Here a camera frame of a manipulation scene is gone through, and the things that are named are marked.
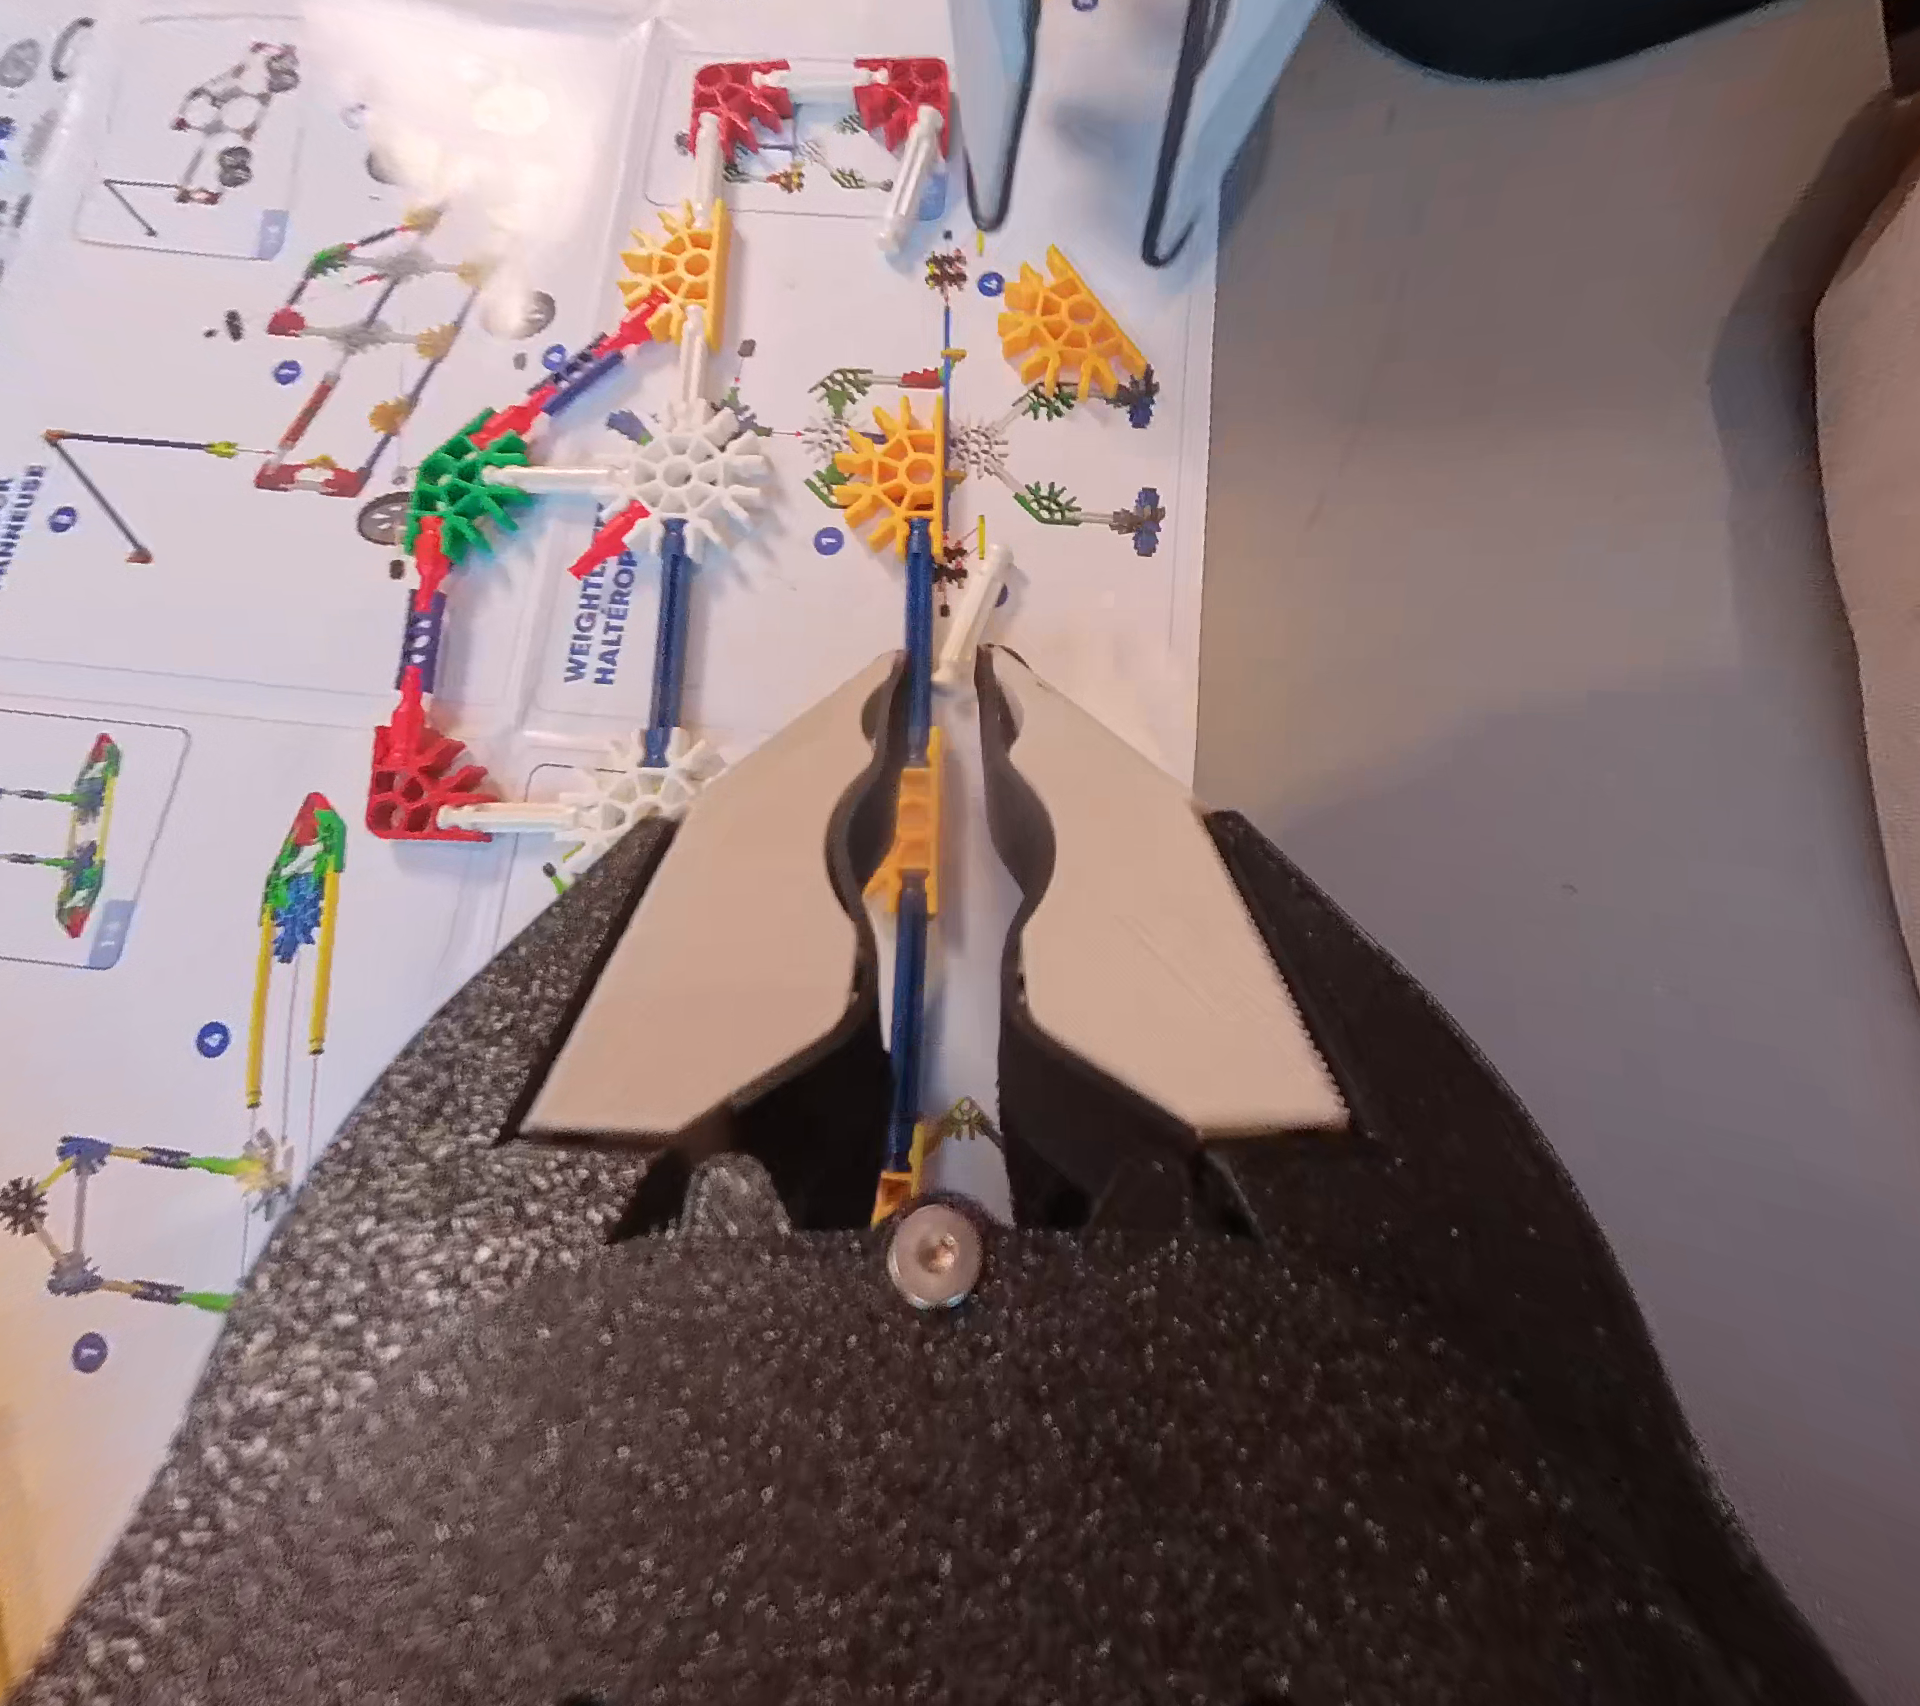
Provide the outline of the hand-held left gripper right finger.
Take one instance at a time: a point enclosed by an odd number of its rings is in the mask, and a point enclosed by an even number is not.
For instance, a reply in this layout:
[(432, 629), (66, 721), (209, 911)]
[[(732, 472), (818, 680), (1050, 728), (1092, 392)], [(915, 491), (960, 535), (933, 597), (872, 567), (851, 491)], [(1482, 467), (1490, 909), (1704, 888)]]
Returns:
[(981, 798), (1018, 911), (1000, 973), (1015, 1215), (1183, 1215), (1204, 1156), (1340, 1134), (1340, 1091), (1193, 794), (1039, 680), (979, 657)]

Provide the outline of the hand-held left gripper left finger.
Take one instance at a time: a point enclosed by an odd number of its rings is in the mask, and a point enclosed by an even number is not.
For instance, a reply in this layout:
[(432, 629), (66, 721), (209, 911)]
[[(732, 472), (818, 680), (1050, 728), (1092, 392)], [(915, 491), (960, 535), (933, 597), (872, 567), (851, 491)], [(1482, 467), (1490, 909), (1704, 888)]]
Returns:
[(629, 1220), (752, 1156), (789, 1220), (872, 1220), (893, 1069), (851, 812), (901, 657), (857, 668), (702, 784), (528, 1104), (530, 1137), (647, 1151)]

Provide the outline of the yellow snowflake connector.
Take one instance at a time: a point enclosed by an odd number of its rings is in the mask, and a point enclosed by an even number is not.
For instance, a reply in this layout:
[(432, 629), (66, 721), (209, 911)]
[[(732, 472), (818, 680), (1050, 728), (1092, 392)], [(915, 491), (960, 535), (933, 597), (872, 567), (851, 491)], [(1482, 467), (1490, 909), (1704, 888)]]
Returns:
[(1144, 433), (1159, 409), (1159, 377), (1073, 260), (1050, 241), (1000, 288), (1000, 349), (1024, 387), (1024, 414), (1063, 422), (1073, 407), (1109, 407)]

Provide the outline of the colourful rod connector toy model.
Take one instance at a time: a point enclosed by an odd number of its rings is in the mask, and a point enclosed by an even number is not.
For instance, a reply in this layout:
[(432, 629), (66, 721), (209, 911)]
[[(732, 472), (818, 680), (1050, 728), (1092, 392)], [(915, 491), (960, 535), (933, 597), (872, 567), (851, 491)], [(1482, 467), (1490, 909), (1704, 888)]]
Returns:
[[(508, 409), (480, 409), (420, 461), (402, 552), (417, 572), (397, 708), (370, 740), (366, 832), (391, 845), (485, 845), (551, 837), (596, 862), (638, 828), (672, 828), (638, 891), (642, 958), (684, 911), (721, 909), (724, 937), (769, 925), (825, 937), (825, 958), (779, 958), (755, 989), (721, 989), (747, 1028), (721, 1025), (666, 1041), (660, 1119), (589, 1119), (545, 1104), (560, 1137), (638, 1137), (666, 1168), (693, 1168), (702, 1137), (760, 1156), (793, 1209), (841, 1224), (872, 1202), (872, 1224), (920, 1207), (936, 1124), (920, 1119), (929, 945), (941, 909), (947, 733), (936, 724), (936, 572), (947, 561), (947, 392), (936, 369), (897, 377), (897, 407), (872, 433), (847, 428), (825, 500), (901, 561), (901, 648), (874, 685), (804, 708), (755, 759), (724, 769), (684, 728), (688, 595), (702, 546), (752, 529), (766, 456), (755, 433), (708, 400), (708, 359), (731, 315), (724, 166), (783, 134), (798, 109), (851, 109), (897, 172), (880, 253), (915, 227), (929, 172), (950, 153), (950, 71), (936, 58), (865, 58), (822, 71), (789, 62), (708, 62), (688, 94), (693, 182), (660, 231), (624, 251), (624, 319), (566, 357)], [(571, 579), (613, 567), (638, 535), (660, 556), (660, 638), (647, 724), (613, 745), (566, 798), (508, 803), (463, 740), (438, 724), (438, 666), (456, 572), (543, 495), (592, 495), (596, 529)]]

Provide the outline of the short white rod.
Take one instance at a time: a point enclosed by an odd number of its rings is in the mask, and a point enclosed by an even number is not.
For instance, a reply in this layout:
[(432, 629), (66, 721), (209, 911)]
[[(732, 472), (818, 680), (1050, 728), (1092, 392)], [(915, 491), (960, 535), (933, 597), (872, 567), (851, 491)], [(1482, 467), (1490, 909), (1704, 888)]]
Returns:
[(959, 597), (959, 612), (947, 619), (947, 638), (933, 666), (933, 691), (950, 695), (973, 685), (973, 657), (979, 657), (979, 642), (987, 638), (987, 619), (1000, 612), (1008, 595), (1008, 579), (1015, 579), (1015, 552), (991, 544), (981, 561), (973, 567)]

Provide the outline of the toy building instruction sheet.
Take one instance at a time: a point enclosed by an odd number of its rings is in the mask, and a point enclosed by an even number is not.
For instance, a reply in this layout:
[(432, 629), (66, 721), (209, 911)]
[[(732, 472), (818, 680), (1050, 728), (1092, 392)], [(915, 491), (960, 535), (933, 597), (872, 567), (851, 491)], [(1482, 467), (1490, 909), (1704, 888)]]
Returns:
[[(798, 109), (724, 166), (708, 400), (752, 529), (688, 595), (684, 728), (731, 769), (901, 638), (901, 561), (825, 500), (841, 433), (947, 392), (936, 619), (1171, 776), (1193, 765), (1213, 260), (1135, 253), (1130, 113), (1180, 0), (1039, 0), (1018, 206), (960, 102), (880, 253), (893, 153)], [(134, 1518), (236, 1287), (407, 1036), (589, 862), (366, 832), (417, 472), (624, 319), (708, 62), (936, 58), (947, 0), (5, 0), (5, 1618), (35, 1646)], [(1159, 377), (1154, 428), (1024, 414), (1000, 288), (1060, 241)], [(543, 495), (449, 582), (438, 724), (508, 803), (647, 724), (660, 556), (571, 579)]]

